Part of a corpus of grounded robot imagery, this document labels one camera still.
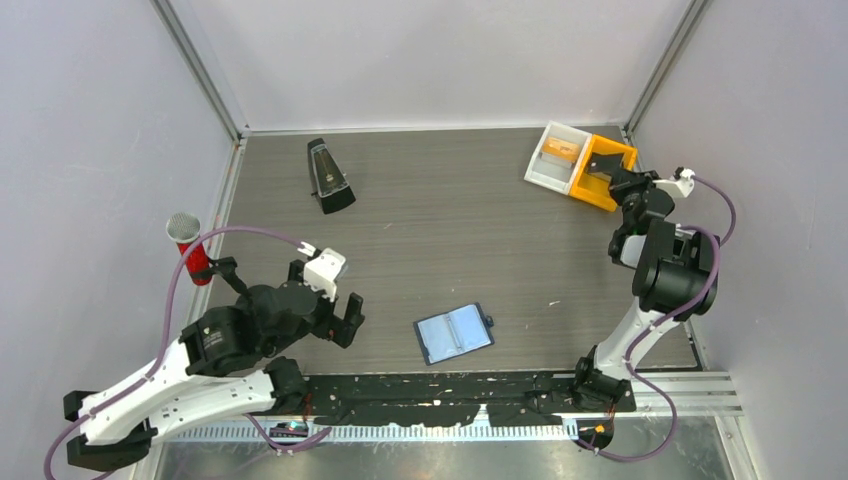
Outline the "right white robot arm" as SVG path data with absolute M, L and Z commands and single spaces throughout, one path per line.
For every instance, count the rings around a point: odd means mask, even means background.
M 703 315 L 717 295 L 719 237 L 668 221 L 678 198 L 696 184 L 695 173 L 678 168 L 669 179 L 634 172 L 612 159 L 592 160 L 588 171 L 608 177 L 622 224 L 608 254 L 633 270 L 633 302 L 615 330 L 579 359 L 571 397 L 579 410 L 603 410 L 632 391 L 635 371 L 661 337 L 693 315 Z

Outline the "blue leather card holder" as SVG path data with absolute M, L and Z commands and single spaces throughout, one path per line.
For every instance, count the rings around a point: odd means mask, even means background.
M 477 302 L 412 323 L 423 361 L 427 366 L 443 363 L 493 346 L 495 323 Z

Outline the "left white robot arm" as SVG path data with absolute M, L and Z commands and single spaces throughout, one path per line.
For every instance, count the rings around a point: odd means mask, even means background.
M 79 424 L 66 444 L 70 465 L 112 472 L 146 457 L 155 444 L 191 428 L 243 414 L 293 414 L 309 389 L 285 349 L 313 335 L 347 348 L 364 321 L 363 299 L 350 294 L 335 314 L 344 256 L 318 251 L 294 260 L 279 286 L 247 286 L 227 257 L 206 275 L 220 276 L 238 295 L 207 310 L 154 360 L 102 392 L 72 391 L 65 416 Z

